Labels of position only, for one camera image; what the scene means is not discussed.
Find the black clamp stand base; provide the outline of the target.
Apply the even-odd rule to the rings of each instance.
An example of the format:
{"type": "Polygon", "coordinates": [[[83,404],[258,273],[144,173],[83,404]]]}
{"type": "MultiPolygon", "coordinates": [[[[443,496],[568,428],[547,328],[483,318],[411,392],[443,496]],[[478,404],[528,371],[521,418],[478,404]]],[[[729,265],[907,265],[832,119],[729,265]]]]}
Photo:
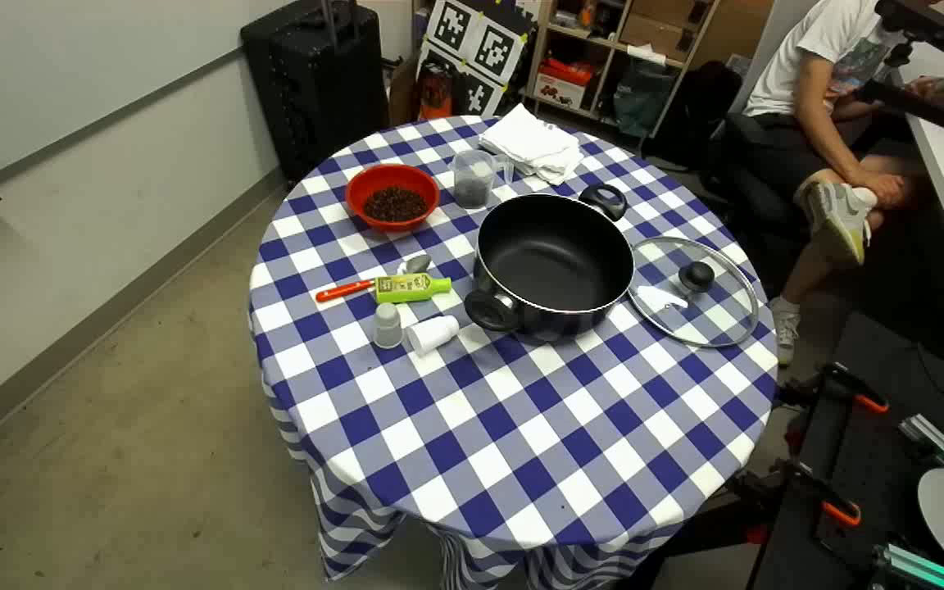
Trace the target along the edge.
{"type": "Polygon", "coordinates": [[[925,413],[944,428],[944,359],[868,316],[847,318],[837,359],[879,392],[885,408],[866,408],[827,376],[795,460],[854,501],[860,520],[827,513],[824,497],[804,486],[784,487],[752,590],[868,590],[897,582],[879,566],[885,543],[938,554],[915,508],[915,486],[938,452],[910,442],[901,424],[925,413]]]}

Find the white salt shaker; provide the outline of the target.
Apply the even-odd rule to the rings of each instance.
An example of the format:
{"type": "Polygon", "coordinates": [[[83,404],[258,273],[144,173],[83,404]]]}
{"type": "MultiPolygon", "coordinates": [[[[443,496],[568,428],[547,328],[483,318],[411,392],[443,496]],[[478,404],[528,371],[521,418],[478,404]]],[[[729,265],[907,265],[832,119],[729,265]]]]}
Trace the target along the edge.
{"type": "Polygon", "coordinates": [[[375,310],[375,345],[377,347],[401,347],[404,345],[404,320],[389,300],[381,300],[375,310]]]}

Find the black speaker box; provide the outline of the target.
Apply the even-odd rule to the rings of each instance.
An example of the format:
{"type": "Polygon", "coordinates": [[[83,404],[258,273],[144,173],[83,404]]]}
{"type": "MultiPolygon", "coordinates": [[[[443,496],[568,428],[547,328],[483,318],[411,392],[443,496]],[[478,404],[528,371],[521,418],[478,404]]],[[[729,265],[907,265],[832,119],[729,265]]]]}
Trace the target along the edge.
{"type": "Polygon", "coordinates": [[[353,0],[288,0],[239,30],[288,183],[387,125],[381,16],[353,0]]]}

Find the red bowl with beans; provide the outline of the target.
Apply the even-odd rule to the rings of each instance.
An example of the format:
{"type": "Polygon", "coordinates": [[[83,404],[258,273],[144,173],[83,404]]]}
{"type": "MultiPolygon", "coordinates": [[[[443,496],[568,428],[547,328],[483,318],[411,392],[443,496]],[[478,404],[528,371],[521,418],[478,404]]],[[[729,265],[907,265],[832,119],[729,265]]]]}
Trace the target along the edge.
{"type": "Polygon", "coordinates": [[[411,163],[375,163],[345,188],[347,212],[383,235],[414,231],[438,207],[438,183],[411,163]]]}

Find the wooden shelf unit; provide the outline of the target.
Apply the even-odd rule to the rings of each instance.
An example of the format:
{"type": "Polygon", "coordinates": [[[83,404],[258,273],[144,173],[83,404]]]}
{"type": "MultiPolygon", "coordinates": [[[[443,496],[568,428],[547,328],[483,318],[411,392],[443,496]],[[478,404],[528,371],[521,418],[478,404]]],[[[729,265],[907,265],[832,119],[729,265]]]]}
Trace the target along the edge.
{"type": "Polygon", "coordinates": [[[535,112],[652,142],[705,61],[748,60],[774,0],[541,0],[535,112]]]}

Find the folded white towels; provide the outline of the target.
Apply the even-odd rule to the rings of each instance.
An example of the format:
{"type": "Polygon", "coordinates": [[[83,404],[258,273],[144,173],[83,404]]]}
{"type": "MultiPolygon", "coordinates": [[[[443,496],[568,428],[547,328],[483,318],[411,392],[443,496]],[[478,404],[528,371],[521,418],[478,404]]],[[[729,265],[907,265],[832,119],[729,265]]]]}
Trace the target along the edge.
{"type": "Polygon", "coordinates": [[[483,145],[516,161],[521,171],[565,183],[580,163],[580,142],[565,129],[516,106],[485,133],[483,145]]]}

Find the white small cup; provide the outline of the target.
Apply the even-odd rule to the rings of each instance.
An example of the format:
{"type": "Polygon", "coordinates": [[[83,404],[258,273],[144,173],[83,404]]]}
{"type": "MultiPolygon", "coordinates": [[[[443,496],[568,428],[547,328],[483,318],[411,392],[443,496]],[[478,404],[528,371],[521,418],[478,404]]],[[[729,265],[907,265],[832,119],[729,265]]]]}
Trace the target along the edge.
{"type": "Polygon", "coordinates": [[[459,335],[459,320],[451,316],[425,318],[406,331],[406,345],[416,354],[435,349],[459,335]]]}

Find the black cooking pot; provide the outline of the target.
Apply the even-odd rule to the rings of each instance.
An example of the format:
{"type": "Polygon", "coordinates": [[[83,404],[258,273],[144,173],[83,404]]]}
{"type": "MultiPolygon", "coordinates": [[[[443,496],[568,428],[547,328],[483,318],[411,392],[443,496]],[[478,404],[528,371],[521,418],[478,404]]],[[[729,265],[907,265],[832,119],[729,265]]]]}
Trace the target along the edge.
{"type": "Polygon", "coordinates": [[[528,193],[483,219],[463,305],[485,331],[554,345],[597,328],[634,273],[619,219],[580,198],[528,193]]]}

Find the blue white checkered tablecloth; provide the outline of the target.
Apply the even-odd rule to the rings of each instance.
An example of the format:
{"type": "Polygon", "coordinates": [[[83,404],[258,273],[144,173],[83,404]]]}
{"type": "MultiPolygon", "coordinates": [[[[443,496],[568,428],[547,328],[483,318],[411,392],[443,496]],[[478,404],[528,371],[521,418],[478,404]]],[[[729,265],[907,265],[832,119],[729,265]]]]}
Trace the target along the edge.
{"type": "Polygon", "coordinates": [[[496,590],[516,566],[535,590],[597,590],[748,466],[778,392],[778,335],[761,320],[732,347],[691,347],[619,305],[568,345],[470,324],[425,354],[377,347],[366,295],[313,295],[414,254],[465,283],[483,216],[447,204],[381,239],[347,212],[345,183],[375,163],[447,176],[483,130],[476,113],[375,130],[290,188],[249,276],[257,363],[288,452],[310,468],[329,578],[416,517],[449,542],[454,590],[496,590]]]}

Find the glass lid with black knob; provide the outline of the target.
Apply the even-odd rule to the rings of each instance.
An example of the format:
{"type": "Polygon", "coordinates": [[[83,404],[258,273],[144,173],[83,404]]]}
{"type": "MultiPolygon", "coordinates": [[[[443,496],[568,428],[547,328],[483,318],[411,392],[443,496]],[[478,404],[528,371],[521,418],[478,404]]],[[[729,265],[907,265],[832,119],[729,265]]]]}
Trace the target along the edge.
{"type": "Polygon", "coordinates": [[[630,305],[665,336],[734,347],[761,324],[753,286],[723,253],[677,235],[648,235],[634,260],[630,305]]]}

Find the fiducial marker board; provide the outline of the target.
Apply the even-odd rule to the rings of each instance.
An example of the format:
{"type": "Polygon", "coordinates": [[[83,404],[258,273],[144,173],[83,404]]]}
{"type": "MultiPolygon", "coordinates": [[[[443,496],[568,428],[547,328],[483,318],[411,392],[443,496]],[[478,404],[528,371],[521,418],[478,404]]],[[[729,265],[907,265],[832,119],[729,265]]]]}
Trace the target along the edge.
{"type": "Polygon", "coordinates": [[[535,16],[516,0],[435,0],[416,73],[454,80],[454,112],[496,113],[511,106],[535,16]]]}

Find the small black round object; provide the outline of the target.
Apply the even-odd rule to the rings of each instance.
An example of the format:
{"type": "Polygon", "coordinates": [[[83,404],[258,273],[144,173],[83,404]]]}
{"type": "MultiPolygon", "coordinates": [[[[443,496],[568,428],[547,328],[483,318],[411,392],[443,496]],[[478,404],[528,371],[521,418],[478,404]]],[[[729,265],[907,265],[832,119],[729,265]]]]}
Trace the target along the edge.
{"type": "Polygon", "coordinates": [[[608,183],[583,188],[580,200],[597,207],[608,219],[622,219],[627,211],[630,211],[627,198],[615,188],[608,188],[608,183]]]}

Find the seated person in white shirt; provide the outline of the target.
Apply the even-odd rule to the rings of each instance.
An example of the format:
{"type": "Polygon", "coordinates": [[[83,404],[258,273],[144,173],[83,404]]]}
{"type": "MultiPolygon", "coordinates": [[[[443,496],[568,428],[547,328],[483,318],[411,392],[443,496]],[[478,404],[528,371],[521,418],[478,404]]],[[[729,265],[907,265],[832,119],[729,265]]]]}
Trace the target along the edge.
{"type": "Polygon", "coordinates": [[[791,198],[809,227],[784,290],[771,299],[784,356],[792,354],[804,300],[839,267],[861,265],[872,231],[915,193],[905,157],[853,147],[883,112],[854,88],[879,76],[895,42],[874,0],[816,0],[745,101],[745,167],[791,198]]]}

